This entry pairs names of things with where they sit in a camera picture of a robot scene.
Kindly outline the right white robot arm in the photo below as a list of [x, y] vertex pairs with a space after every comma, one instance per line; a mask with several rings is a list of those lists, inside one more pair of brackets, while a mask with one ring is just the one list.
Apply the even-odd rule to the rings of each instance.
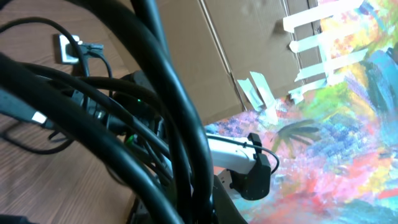
[[[156, 111], [161, 109], [155, 93], [135, 83], [106, 77], [80, 77], [79, 80], [95, 88], [116, 91], [143, 100]], [[221, 175], [222, 184], [230, 195], [239, 194], [246, 200], [266, 197], [270, 192], [271, 174], [276, 171], [263, 154], [266, 149], [257, 145], [256, 137], [208, 135], [215, 165], [229, 170], [229, 177]]]

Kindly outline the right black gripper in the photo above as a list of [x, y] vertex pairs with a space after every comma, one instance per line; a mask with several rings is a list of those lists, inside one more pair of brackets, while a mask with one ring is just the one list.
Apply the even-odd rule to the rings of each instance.
[[136, 71], [119, 79], [81, 77], [80, 80], [98, 89], [114, 91], [113, 99], [116, 102], [146, 125], [164, 143], [168, 143], [159, 99], [144, 72]]

